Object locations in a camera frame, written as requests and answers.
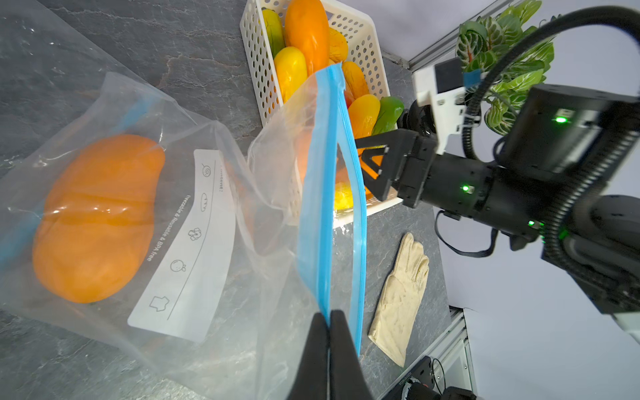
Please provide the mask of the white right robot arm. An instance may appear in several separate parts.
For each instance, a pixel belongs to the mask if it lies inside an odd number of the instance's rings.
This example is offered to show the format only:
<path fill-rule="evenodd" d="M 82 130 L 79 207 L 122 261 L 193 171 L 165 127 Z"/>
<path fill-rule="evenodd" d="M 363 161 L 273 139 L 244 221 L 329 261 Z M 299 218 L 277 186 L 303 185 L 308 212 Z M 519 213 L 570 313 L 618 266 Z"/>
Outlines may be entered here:
<path fill-rule="evenodd" d="M 365 187 L 383 201 L 428 203 L 504 234 L 543 242 L 600 313 L 639 336 L 639 201 L 605 188 L 639 140 L 639 100 L 548 84 L 553 40 L 586 26 L 639 37 L 639 13 L 585 8 L 539 27 L 526 1 L 464 23 L 455 58 L 413 75 L 395 130 L 356 141 Z"/>

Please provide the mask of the clear blue zip-top bag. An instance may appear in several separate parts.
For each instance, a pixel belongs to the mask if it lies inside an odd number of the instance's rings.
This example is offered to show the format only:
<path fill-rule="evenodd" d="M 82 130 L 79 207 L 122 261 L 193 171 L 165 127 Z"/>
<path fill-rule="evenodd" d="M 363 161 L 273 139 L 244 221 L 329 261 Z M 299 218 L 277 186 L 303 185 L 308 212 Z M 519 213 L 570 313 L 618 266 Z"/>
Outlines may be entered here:
<path fill-rule="evenodd" d="M 336 108 L 300 106 L 328 75 Z M 242 153 L 221 123 L 108 73 L 84 115 L 1 181 L 1 307 L 111 344 L 214 399 L 288 398 L 313 316 L 341 310 L 359 355 L 367 217 L 343 72 L 316 72 Z M 46 198 L 87 146 L 120 134 L 165 154 L 154 233 L 133 279 L 74 303 L 33 270 Z"/>

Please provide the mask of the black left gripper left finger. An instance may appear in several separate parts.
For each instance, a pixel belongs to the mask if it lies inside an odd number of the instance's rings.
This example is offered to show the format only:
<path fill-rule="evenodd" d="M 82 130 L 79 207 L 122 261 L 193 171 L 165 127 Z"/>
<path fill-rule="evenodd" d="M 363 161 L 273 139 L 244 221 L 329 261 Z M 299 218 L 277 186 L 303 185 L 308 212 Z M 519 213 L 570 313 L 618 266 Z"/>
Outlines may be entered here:
<path fill-rule="evenodd" d="M 328 398 L 328 325 L 321 313 L 313 316 L 298 372 L 288 400 Z"/>

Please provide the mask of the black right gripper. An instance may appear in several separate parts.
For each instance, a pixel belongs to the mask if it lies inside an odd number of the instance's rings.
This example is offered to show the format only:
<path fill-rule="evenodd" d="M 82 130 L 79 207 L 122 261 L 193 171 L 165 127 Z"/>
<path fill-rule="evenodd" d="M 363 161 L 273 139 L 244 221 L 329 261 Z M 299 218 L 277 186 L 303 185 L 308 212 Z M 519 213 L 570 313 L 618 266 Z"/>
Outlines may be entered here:
<path fill-rule="evenodd" d="M 362 150 L 365 187 L 385 201 L 393 183 L 403 205 L 418 203 L 465 218 L 479 218 L 494 181 L 495 166 L 450 153 L 436 154 L 436 140 L 396 129 L 356 140 Z"/>

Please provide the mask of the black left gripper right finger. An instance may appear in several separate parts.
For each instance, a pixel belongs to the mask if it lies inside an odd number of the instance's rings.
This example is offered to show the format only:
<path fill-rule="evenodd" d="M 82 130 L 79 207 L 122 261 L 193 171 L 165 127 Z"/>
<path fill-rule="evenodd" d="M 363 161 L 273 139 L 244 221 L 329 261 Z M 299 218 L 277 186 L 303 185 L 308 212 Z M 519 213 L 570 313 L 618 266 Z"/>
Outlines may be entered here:
<path fill-rule="evenodd" d="M 330 314 L 328 376 L 331 400 L 373 399 L 359 364 L 347 318 L 341 310 L 333 310 Z"/>

